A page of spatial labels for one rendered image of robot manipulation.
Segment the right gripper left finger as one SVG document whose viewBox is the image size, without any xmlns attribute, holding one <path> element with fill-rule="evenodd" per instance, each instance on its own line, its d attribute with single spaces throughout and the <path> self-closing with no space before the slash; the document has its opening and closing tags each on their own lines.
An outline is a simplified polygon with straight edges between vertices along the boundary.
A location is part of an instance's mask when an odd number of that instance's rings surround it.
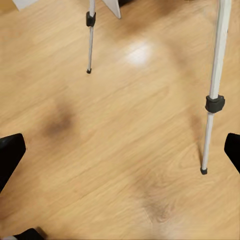
<svg viewBox="0 0 240 240">
<path fill-rule="evenodd" d="M 26 152 L 21 133 L 0 138 L 0 193 Z"/>
</svg>

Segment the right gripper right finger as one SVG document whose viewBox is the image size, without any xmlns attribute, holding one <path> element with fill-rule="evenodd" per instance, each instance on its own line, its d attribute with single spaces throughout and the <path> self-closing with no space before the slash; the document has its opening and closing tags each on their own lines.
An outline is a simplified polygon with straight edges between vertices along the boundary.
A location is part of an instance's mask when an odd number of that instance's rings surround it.
<svg viewBox="0 0 240 240">
<path fill-rule="evenodd" d="M 224 151 L 240 173 L 240 135 L 228 133 Z"/>
</svg>

